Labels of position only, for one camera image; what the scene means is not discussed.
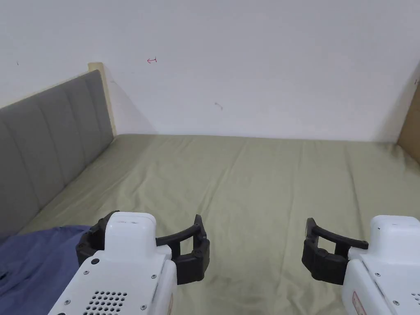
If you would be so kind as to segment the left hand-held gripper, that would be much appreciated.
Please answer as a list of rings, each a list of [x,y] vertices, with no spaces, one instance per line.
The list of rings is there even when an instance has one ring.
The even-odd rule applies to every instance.
[[[51,315],[170,315],[177,285],[203,280],[210,241],[202,217],[181,232],[155,238],[147,213],[109,213],[76,245],[80,267]],[[193,238],[190,253],[180,244]]]

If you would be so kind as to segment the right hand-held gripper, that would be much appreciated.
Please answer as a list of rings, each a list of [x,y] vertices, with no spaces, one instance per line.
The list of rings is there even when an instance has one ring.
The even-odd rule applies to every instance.
[[[335,234],[306,221],[302,263],[313,279],[343,284],[349,315],[420,313],[420,222],[414,217],[379,215],[370,222],[370,242]],[[318,246],[335,244],[334,253]]]

